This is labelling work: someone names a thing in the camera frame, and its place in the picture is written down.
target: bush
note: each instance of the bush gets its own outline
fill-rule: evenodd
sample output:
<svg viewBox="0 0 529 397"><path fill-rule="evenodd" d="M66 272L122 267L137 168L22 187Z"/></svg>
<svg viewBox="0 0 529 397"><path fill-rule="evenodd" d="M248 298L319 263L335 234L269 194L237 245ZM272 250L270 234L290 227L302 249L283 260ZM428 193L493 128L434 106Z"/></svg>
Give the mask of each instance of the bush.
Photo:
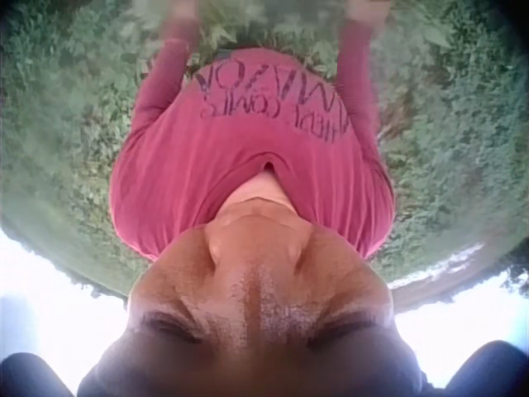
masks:
<svg viewBox="0 0 529 397"><path fill-rule="evenodd" d="M189 74L222 47L267 45L327 79L341 0L216 0ZM163 2L24 0L2 34L3 227L56 265L125 294L145 262L115 237L112 163L159 42ZM489 6L395 2L374 42L381 149L398 218L374 266L387 280L476 242L527 233L527 68Z"/></svg>

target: man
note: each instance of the man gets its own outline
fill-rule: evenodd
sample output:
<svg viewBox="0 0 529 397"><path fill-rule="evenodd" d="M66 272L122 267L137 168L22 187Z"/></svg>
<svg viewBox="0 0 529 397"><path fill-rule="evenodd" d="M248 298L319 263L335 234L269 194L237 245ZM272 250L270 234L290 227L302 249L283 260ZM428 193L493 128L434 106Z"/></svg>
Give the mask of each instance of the man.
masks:
<svg viewBox="0 0 529 397"><path fill-rule="evenodd" d="M181 89L197 4L176 2L117 159L120 238L153 261L88 377L110 395L416 394L422 376L365 258L393 191L369 45L388 1L349 0L336 85L236 50Z"/></svg>

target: eye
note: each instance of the eye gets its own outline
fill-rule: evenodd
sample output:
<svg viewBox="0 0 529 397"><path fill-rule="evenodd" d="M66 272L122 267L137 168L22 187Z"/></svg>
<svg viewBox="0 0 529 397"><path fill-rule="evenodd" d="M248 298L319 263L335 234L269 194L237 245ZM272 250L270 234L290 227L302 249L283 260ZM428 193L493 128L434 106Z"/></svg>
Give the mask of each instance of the eye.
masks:
<svg viewBox="0 0 529 397"><path fill-rule="evenodd" d="M142 323L150 331L166 337L178 338L181 341L192 344L201 342L177 318L165 313L148 313Z"/></svg>
<svg viewBox="0 0 529 397"><path fill-rule="evenodd" d="M323 328L318 334L310 338L307 342L307 347L311 350L318 350L352 334L353 332L374 326L376 326L375 322L369 319L349 323L344 322L338 325L334 323Z"/></svg>

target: foliage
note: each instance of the foliage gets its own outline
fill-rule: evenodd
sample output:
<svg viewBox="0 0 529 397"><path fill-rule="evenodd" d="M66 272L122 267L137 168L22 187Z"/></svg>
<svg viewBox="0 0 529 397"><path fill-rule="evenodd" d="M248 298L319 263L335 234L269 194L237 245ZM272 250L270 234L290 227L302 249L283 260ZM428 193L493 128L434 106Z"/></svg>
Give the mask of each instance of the foliage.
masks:
<svg viewBox="0 0 529 397"><path fill-rule="evenodd" d="M4 227L126 293L145 262L114 236L108 177L165 4L61 3L24 0L4 26ZM476 242L502 255L527 233L529 190L526 60L508 32L473 0L394 6L373 44L381 149L398 193L393 234L374 261L387 280ZM341 0L210 0L203 14L190 74L238 45L292 54L327 79L336 73L330 26Z"/></svg>

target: pink long-sleeve shirt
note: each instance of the pink long-sleeve shirt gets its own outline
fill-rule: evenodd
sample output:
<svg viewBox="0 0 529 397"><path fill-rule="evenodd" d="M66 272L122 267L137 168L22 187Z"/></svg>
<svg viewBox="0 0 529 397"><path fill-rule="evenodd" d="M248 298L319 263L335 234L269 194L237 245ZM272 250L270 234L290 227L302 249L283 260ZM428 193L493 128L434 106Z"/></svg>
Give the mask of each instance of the pink long-sleeve shirt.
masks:
<svg viewBox="0 0 529 397"><path fill-rule="evenodd" d="M271 165L300 217L339 232L363 257L376 251L394 200L376 145L371 30L343 27L334 86L292 57L250 49L181 89L198 24L181 21L167 36L112 174L118 236L154 260Z"/></svg>

